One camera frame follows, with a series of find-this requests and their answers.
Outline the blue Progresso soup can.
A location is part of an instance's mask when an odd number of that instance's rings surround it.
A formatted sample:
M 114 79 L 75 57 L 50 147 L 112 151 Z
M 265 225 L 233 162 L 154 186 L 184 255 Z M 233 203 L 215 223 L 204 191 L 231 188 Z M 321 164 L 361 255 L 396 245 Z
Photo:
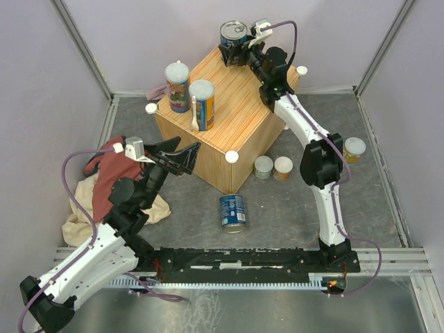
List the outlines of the blue Progresso soup can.
M 220 27 L 220 49 L 230 48 L 233 45 L 243 44 L 248 37 L 248 28 L 243 22 L 232 20 Z

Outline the tall yellow drink can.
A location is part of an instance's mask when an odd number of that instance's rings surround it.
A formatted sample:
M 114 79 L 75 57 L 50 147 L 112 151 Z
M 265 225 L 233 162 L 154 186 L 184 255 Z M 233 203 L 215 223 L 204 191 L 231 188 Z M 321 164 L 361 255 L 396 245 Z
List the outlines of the tall yellow drink can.
M 199 131 L 210 130 L 214 125 L 214 94 L 213 84 L 204 79 L 195 80 L 189 86 L 190 97 L 196 97 L 197 122 Z

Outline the tall can cartoon label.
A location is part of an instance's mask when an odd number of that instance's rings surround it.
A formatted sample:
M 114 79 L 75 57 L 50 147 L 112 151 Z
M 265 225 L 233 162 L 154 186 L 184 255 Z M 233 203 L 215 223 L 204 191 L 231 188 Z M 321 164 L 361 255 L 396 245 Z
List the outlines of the tall can cartoon label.
M 174 112 L 185 113 L 190 109 L 190 70 L 181 61 L 171 63 L 164 70 L 167 84 L 167 98 Z

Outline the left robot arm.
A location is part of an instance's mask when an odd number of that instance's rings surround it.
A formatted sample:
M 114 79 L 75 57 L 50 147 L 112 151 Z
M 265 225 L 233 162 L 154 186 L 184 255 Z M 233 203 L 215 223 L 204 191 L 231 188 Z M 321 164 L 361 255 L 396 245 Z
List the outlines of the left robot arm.
M 180 137 L 145 145 L 129 137 L 91 153 L 96 157 L 122 157 L 136 165 L 135 176 L 120 177 L 110 188 L 110 209 L 99 220 L 87 218 L 92 235 L 55 268 L 39 278 L 28 276 L 20 283 L 25 304 L 41 332 L 59 332 L 77 309 L 119 275 L 136 268 L 145 271 L 153 264 L 153 247 L 139 231 L 148 220 L 167 176 L 194 170 L 200 142 L 179 149 Z

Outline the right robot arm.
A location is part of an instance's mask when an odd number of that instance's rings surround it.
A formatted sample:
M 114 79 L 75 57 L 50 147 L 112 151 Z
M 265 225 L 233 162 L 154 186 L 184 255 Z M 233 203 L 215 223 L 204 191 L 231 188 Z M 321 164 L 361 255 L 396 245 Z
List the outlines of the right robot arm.
M 226 66 L 249 67 L 261 83 L 262 103 L 288 125 L 304 148 L 300 175 L 313 192 L 320 222 L 315 262 L 326 271 L 358 272 L 357 253 L 343 229 L 339 202 L 343 139 L 320 126 L 290 87 L 287 73 L 294 56 L 277 46 L 265 49 L 251 36 L 241 42 L 222 42 L 219 51 Z

